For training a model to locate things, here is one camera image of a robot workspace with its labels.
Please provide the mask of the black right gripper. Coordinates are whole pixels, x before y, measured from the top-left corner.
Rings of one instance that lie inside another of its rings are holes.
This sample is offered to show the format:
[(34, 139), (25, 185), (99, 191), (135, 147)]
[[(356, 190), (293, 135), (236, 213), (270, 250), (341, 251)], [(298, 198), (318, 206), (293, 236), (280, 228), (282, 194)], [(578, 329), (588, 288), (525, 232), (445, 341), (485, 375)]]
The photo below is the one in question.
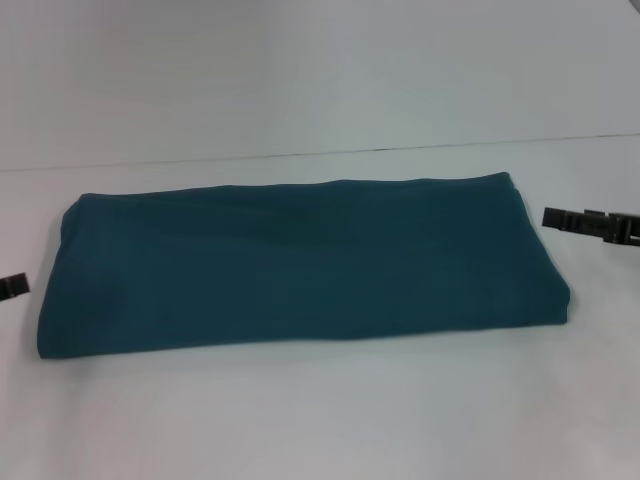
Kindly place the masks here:
[(542, 226), (580, 235), (605, 235), (605, 242), (640, 245), (640, 217), (624, 213), (584, 210), (582, 212), (547, 207)]

